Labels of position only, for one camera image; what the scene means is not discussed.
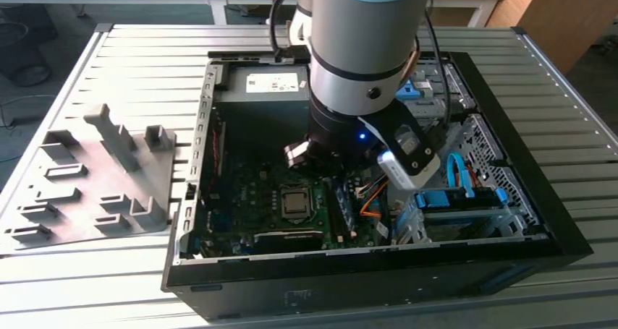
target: aluminum extrusion table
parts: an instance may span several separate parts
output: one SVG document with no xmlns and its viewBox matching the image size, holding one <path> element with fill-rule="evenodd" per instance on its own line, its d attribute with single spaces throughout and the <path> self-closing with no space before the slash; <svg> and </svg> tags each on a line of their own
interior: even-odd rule
<svg viewBox="0 0 618 329">
<path fill-rule="evenodd" d="M 269 49 L 261 26 L 118 25 L 99 28 L 0 195 L 19 196 L 45 130 L 107 102 L 130 129 L 177 131 L 173 198 L 184 193 L 209 51 Z M 285 31 L 278 31 L 285 42 Z M 421 31 L 421 44 L 430 46 Z M 244 318 L 230 325 L 377 320 L 428 328 L 618 324 L 618 142 L 527 35 L 442 28 L 445 51 L 468 51 L 596 254 L 495 296 L 344 312 Z M 196 328 L 209 323 L 159 290 L 169 231 L 22 251 L 0 260 L 0 328 Z"/>
</svg>

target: gray floor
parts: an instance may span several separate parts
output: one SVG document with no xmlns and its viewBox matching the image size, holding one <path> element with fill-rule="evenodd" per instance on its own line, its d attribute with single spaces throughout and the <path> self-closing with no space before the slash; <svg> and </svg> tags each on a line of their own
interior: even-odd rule
<svg viewBox="0 0 618 329">
<path fill-rule="evenodd" d="M 0 102 L 25 95 L 55 95 L 101 22 L 125 24 L 213 24 L 208 5 L 89 5 L 87 18 L 79 19 L 69 5 L 51 5 L 49 11 L 61 33 L 59 39 L 42 46 L 46 58 L 55 71 L 54 77 L 31 88 L 14 87 L 0 77 Z M 241 17 L 229 10 L 232 24 L 258 24 L 261 18 Z M 615 130 L 618 130 L 618 51 L 600 56 L 595 50 L 585 55 L 568 76 L 576 88 L 589 100 L 593 108 Z M 10 178 L 18 160 L 2 161 L 22 154 L 46 111 L 51 98 L 29 98 L 7 105 L 6 114 L 17 119 L 18 127 L 9 131 L 0 128 L 0 188 Z"/>
</svg>

